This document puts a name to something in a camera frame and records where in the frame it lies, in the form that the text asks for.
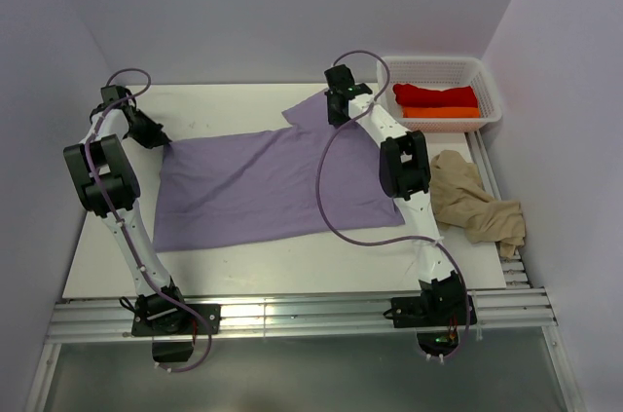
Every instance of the cable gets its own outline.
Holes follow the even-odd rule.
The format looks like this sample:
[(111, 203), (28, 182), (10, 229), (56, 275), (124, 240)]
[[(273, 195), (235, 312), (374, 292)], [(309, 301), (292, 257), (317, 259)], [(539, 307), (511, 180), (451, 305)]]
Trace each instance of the cable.
[[(340, 239), (344, 240), (345, 242), (351, 243), (351, 244), (356, 244), (358, 246), (382, 246), (382, 245), (385, 245), (385, 244), (392, 244), (392, 243), (399, 243), (399, 242), (421, 241), (421, 242), (433, 243), (435, 246), (437, 246), (446, 255), (446, 257), (448, 258), (448, 261), (450, 261), (450, 263), (455, 268), (455, 271), (457, 271), (458, 278), (459, 278), (460, 283), (461, 283), (461, 285), (463, 287), (463, 290), (465, 292), (465, 311), (466, 311), (466, 313), (465, 313), (465, 332), (464, 332), (463, 339), (466, 339), (467, 333), (469, 332), (469, 321), (471, 320), (471, 314), (470, 314), (470, 310), (469, 310), (469, 308), (470, 308), (469, 307), (469, 295), (467, 293), (467, 285), (465, 284), (465, 279), (463, 278), (463, 274), (460, 271), (460, 268), (458, 267), (457, 261), (455, 261), (455, 258), (452, 257), (452, 255), (450, 254), (450, 251), (448, 251), (446, 249), (446, 247), (444, 247), (438, 240), (435, 240), (435, 239), (433, 239), (431, 237), (426, 237), (424, 235), (410, 235), (410, 236), (405, 236), (405, 237), (398, 237), (398, 238), (395, 238), (395, 239), (382, 240), (380, 242), (360, 242), (360, 241), (351, 239), (350, 237), (347, 237), (346, 235), (342, 234), (338, 229), (336, 229), (335, 226), (329, 221), (329, 219), (327, 217), (327, 214), (324, 211), (324, 206), (322, 204), (322, 198), (320, 196), (320, 177), (321, 177), (321, 174), (322, 174), (322, 167), (324, 166), (324, 161), (325, 161), (325, 159), (327, 157), (327, 153), (329, 152), (329, 148), (331, 147), (331, 144), (333, 144), (333, 141), (335, 140), (335, 138), (338, 137), (338, 134), (340, 134), (342, 131), (344, 131), (346, 128), (348, 128), (350, 125), (355, 123), (360, 118), (363, 118), (366, 115), (368, 115), (372, 111), (372, 109), (374, 108), (374, 106), (375, 106), (375, 104), (377, 102), (377, 99), (389, 87), (389, 76), (390, 76), (389, 66), (387, 66), (387, 63), (385, 63), (385, 61), (380, 56), (378, 56), (378, 55), (376, 55), (376, 54), (374, 54), (372, 52), (369, 52), (367, 50), (352, 50), (350, 52), (346, 52), (345, 54), (339, 56), (333, 62), (333, 66), (338, 64), (338, 62), (340, 60), (342, 60), (343, 58), (345, 58), (346, 56), (353, 55), (353, 54), (364, 54), (364, 55), (371, 56), (371, 57), (375, 58), (376, 60), (378, 60), (381, 63), (381, 65), (383, 66), (383, 68), (385, 69), (386, 79), (385, 79), (385, 83), (383, 84), (383, 86), (381, 87), (379, 92), (372, 98), (372, 102), (370, 103), (370, 106), (363, 113), (357, 115), (354, 118), (351, 118), (346, 123), (344, 123), (339, 128), (337, 128), (335, 131), (333, 131), (333, 134), (331, 134), (331, 137), (327, 141), (326, 146), (324, 146), (324, 150), (322, 151), (322, 154), (320, 155), (320, 162), (318, 164), (318, 171), (317, 171), (316, 177), (315, 177), (315, 200), (316, 200), (316, 203), (318, 204), (318, 210), (320, 211), (320, 215), (322, 216), (322, 220), (324, 220), (324, 223), (329, 228), (329, 230), (331, 232), (333, 232), (336, 236), (338, 236)], [(457, 347), (449, 355), (445, 356), (445, 358), (450, 358), (451, 356), (454, 356), (459, 351), (459, 349), (461, 348), (462, 345), (463, 345), (463, 341), (459, 342)]]
[[(144, 268), (145, 266), (143, 262), (140, 260), (138, 251), (136, 251), (136, 247), (134, 246), (134, 243), (131, 240), (131, 237), (129, 236), (128, 229), (126, 228), (126, 221), (121, 217), (121, 215), (119, 215), (119, 212), (117, 212), (117, 210), (115, 209), (115, 206), (113, 205), (113, 202), (110, 199), (110, 196), (106, 192), (106, 188), (104, 187), (104, 184), (101, 181), (101, 178), (97, 171), (97, 167), (95, 166), (93, 159), (92, 159), (92, 155), (91, 155), (91, 144), (93, 140), (97, 137), (97, 133), (99, 132), (99, 129), (101, 128), (101, 125), (106, 115), (108, 115), (114, 108), (116, 108), (122, 102), (130, 101), (130, 100), (136, 101), (136, 98), (142, 94), (145, 94), (152, 85), (152, 78), (147, 71), (144, 71), (139, 68), (126, 68), (126, 69), (121, 69), (117, 71), (116, 73), (113, 73), (113, 75), (106, 82), (106, 86), (110, 86), (110, 83), (112, 83), (113, 80), (120, 74), (128, 73), (128, 72), (138, 72), (138, 73), (144, 74), (147, 77), (147, 83), (145, 84), (145, 87), (139, 92), (137, 92), (136, 94), (130, 94), (118, 100), (115, 100), (113, 103), (111, 103), (110, 105), (108, 105), (108, 107), (104, 109), (104, 111), (101, 113), (101, 116), (97, 119), (97, 122), (95, 123), (95, 128), (93, 128), (93, 133), (85, 141), (85, 156), (87, 157), (87, 164), (89, 165), (89, 170), (91, 171), (93, 179), (95, 180), (95, 184), (97, 185), (99, 192), (104, 198), (104, 201), (108, 205), (108, 208), (110, 209), (113, 216), (115, 217), (115, 221), (117, 222), (117, 224), (119, 225), (121, 229), (124, 239), (126, 240), (126, 243), (128, 244), (129, 251), (132, 254), (132, 258), (134, 259), (134, 262), (136, 263), (136, 267), (141, 269), (141, 268)], [(191, 363), (190, 365), (180, 366), (176, 368), (172, 368), (163, 363), (158, 364), (158, 366), (162, 368), (163, 370), (166, 370), (169, 373), (183, 373), (185, 371), (190, 371), (190, 370), (197, 368), (207, 358), (208, 354), (210, 353), (210, 349), (212, 348), (212, 334), (210, 332), (211, 331), (210, 325), (208, 324), (207, 320), (204, 317), (202, 317), (199, 313), (197, 313), (191, 307), (163, 293), (160, 290), (160, 288), (156, 285), (156, 283), (151, 279), (148, 271), (145, 271), (145, 272), (141, 271), (141, 274), (143, 275), (143, 278), (147, 282), (147, 285), (149, 285), (149, 287), (154, 292), (156, 292), (159, 297), (163, 298), (167, 302), (175, 305), (176, 307), (184, 310), (185, 312), (195, 317), (197, 321), (203, 325), (203, 327), (205, 328), (205, 332), (207, 333), (207, 346), (205, 347), (205, 351), (203, 352), (201, 358), (199, 358), (195, 363)]]

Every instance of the purple cloth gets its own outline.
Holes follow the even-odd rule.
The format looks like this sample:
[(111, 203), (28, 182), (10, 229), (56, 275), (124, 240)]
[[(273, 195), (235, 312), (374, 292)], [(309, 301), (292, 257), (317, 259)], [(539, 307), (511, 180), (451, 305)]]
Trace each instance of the purple cloth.
[[(156, 251), (265, 242), (327, 231), (314, 180), (333, 130), (316, 94), (283, 112), (277, 131), (186, 139), (165, 147), (156, 206)], [(339, 229), (396, 226), (402, 215), (378, 178), (379, 149), (358, 125), (331, 146), (322, 196)]]

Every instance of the gray floor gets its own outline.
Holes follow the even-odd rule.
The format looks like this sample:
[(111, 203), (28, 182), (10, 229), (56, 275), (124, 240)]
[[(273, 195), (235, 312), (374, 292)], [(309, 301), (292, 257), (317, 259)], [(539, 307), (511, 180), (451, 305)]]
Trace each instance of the gray floor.
[(198, 370), (154, 370), (147, 344), (65, 346), (53, 411), (561, 411), (540, 329), (485, 331), (426, 363), (413, 331), (385, 336), (215, 340)]

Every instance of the metal frame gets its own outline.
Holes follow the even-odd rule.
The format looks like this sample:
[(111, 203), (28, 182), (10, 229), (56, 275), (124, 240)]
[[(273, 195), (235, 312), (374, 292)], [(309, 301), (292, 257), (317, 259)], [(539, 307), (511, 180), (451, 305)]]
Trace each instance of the metal frame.
[[(485, 190), (499, 199), (482, 136), (476, 131), (466, 137)], [(475, 326), (477, 339), (482, 338), (482, 330), (486, 329), (542, 327), (568, 410), (586, 410), (560, 341), (547, 292), (544, 288), (531, 288), (518, 252), (510, 259), (502, 259), (501, 264), (506, 289), (471, 291), (479, 319)], [(399, 330), (381, 313), (389, 307), (390, 298), (408, 293), (417, 292), (200, 297), (188, 301), (222, 305), (218, 339), (391, 334)], [(43, 410), (62, 344), (152, 342), (153, 338), (131, 337), (131, 324), (131, 314), (117, 300), (67, 300), (56, 304), (26, 410)]]

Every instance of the white basket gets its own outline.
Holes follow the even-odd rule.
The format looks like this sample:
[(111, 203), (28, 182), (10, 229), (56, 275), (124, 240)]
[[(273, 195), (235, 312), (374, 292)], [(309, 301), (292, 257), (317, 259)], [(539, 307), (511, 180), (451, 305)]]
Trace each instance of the white basket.
[[(384, 56), (391, 80), (379, 102), (398, 123), (412, 131), (467, 132), (476, 131), (502, 117), (499, 95), (491, 75), (483, 63), (468, 56)], [(377, 62), (379, 87), (385, 83), (385, 70)], [(394, 84), (412, 84), (421, 88), (444, 90), (471, 86), (478, 98), (481, 118), (403, 118), (396, 103)]]

